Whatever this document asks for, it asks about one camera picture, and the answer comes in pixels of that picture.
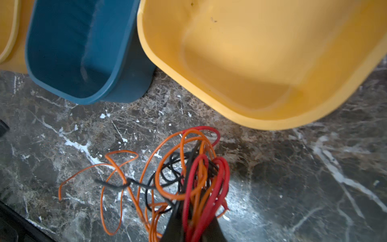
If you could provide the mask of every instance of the tangled wires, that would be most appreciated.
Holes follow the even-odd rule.
[[[214,132],[217,135],[216,140],[211,144],[201,130]],[[148,182],[144,184],[143,179],[153,156],[167,141],[178,135],[181,136],[180,143],[164,155],[156,171],[151,175]],[[221,206],[224,208],[223,212],[218,215],[218,217],[222,216],[228,210],[225,197],[228,193],[230,177],[229,166],[223,157],[216,156],[213,148],[219,140],[220,133],[216,129],[208,126],[194,127],[170,135],[153,151],[144,166],[144,170],[139,181],[132,178],[126,178],[121,170],[122,166],[137,159],[138,154],[128,150],[110,152],[105,155],[105,158],[110,162],[110,164],[102,163],[92,165],[77,172],[69,179],[62,182],[59,186],[59,200],[62,199],[62,186],[79,173],[95,166],[111,166],[115,170],[110,174],[106,181],[95,180],[97,183],[103,185],[100,199],[100,211],[102,225],[107,234],[114,235],[119,230],[121,225],[123,192],[121,192],[120,200],[120,222],[117,229],[114,232],[111,232],[107,229],[103,216],[103,194],[106,187],[120,191],[127,189],[128,194],[134,203],[137,214],[144,224],[145,229],[149,233],[150,242],[158,242],[162,237],[162,234],[157,231],[157,224],[160,216],[169,212],[171,209],[177,209],[181,204],[183,207],[181,221],[182,228],[185,233],[185,241],[198,242],[204,233],[204,230],[216,216],[218,209]],[[195,147],[190,152],[184,152],[184,146],[192,142],[196,142]],[[130,153],[134,154],[135,157],[122,163],[121,165],[117,165],[110,157],[111,155],[117,153]],[[165,170],[169,170],[174,178],[167,178],[164,173]],[[122,179],[122,186],[115,186],[109,183],[109,180],[116,172]],[[134,196],[131,189],[131,186],[133,185],[139,186],[136,196]],[[171,189],[169,189],[173,186],[177,186],[176,192],[171,192]],[[140,187],[145,189],[144,212],[140,207]],[[155,191],[162,196],[164,199],[163,202],[155,201]]]

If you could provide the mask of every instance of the blue container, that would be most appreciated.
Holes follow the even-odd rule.
[[[132,102],[155,65],[141,48],[140,0],[36,0],[26,43],[32,80],[78,104]]]

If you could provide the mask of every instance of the yellow plastic basin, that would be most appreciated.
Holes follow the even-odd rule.
[[[387,52],[386,0],[141,0],[148,57],[225,117],[263,130],[315,121]]]
[[[0,0],[0,70],[27,73],[24,46],[34,0]]]

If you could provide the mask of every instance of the marble floor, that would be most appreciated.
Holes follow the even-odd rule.
[[[219,223],[229,242],[387,241],[387,58],[336,111],[285,131],[235,124],[160,70],[134,103],[87,106],[47,92],[27,75],[2,71],[0,119],[10,126],[0,138],[0,200],[56,241],[147,241],[126,196],[119,232],[103,231],[93,179],[108,169],[78,176],[62,202],[58,186],[117,149],[140,154],[126,167],[137,178],[149,151],[197,125],[222,134],[216,151],[231,167],[231,211]],[[106,193],[110,229],[118,224],[116,198]]]

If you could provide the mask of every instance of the plastic basin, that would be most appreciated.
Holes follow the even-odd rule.
[[[0,1],[0,69],[27,73],[24,47],[33,0]]]
[[[387,52],[386,0],[142,0],[141,45],[241,125],[279,130],[343,103]]]
[[[78,104],[131,102],[154,64],[136,28],[139,0],[37,0],[27,38],[32,80]]]

